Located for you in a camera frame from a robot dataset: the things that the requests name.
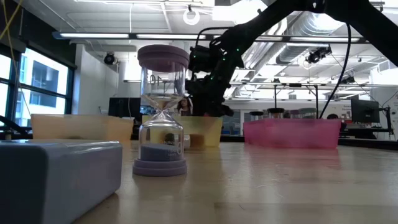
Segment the yellow cable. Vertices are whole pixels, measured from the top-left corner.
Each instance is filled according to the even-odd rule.
[[[12,21],[14,20],[14,17],[15,17],[15,15],[17,14],[18,9],[20,8],[20,6],[21,6],[21,4],[22,4],[23,1],[24,1],[24,0],[19,0],[18,6],[17,6],[17,8],[15,9],[14,13],[12,13],[12,16],[11,16],[9,22],[7,22],[7,16],[6,16],[6,24],[7,24],[7,25],[6,25],[6,28],[4,28],[4,30],[1,32],[0,40],[2,39],[2,37],[4,36],[4,34],[5,34],[6,31],[8,30],[8,28],[10,27],[10,25],[11,25]],[[6,0],[3,0],[3,6],[4,6],[4,8],[5,8],[5,5],[6,5]]]
[[[4,18],[5,18],[5,20],[6,20],[6,23],[8,23],[8,21],[7,21],[6,2],[5,2],[5,1],[3,2],[2,8],[3,8],[3,11],[4,11]],[[26,105],[26,109],[27,109],[27,111],[29,112],[29,116],[32,117],[32,115],[31,115],[31,113],[30,113],[30,110],[29,110],[29,107],[28,107],[28,105],[27,105],[26,99],[25,99],[25,94],[24,94],[24,92],[22,91],[21,83],[19,82],[19,71],[18,71],[17,63],[16,63],[16,61],[15,61],[15,56],[14,56],[14,51],[13,51],[14,48],[12,47],[12,41],[11,41],[11,35],[10,35],[10,32],[9,32],[9,28],[6,27],[6,29],[5,29],[4,31],[7,32],[7,36],[8,36],[8,42],[9,42],[10,49],[11,49],[12,64],[14,65],[14,69],[15,69],[15,73],[16,73],[16,82],[18,83],[18,87],[21,89],[22,98],[24,99],[24,102],[25,102],[25,105]]]

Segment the hourglass base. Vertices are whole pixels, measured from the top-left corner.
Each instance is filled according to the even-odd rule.
[[[155,162],[136,159],[132,167],[132,173],[148,177],[171,177],[187,173],[185,159],[180,161]]]

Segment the hourglass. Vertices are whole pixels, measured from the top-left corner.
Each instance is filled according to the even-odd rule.
[[[183,128],[169,115],[185,92],[189,54],[171,45],[149,45],[138,51],[141,98],[157,109],[139,131],[139,158],[133,173],[172,176],[187,172],[183,156]]]

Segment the wooden table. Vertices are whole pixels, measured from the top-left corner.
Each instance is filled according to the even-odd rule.
[[[221,143],[186,151],[188,174],[132,175],[124,147],[121,188],[75,223],[398,223],[398,154],[259,149]]]

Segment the pink plastic bin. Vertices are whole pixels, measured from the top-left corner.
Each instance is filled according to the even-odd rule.
[[[263,147],[334,149],[338,119],[263,119],[243,123],[244,141]]]

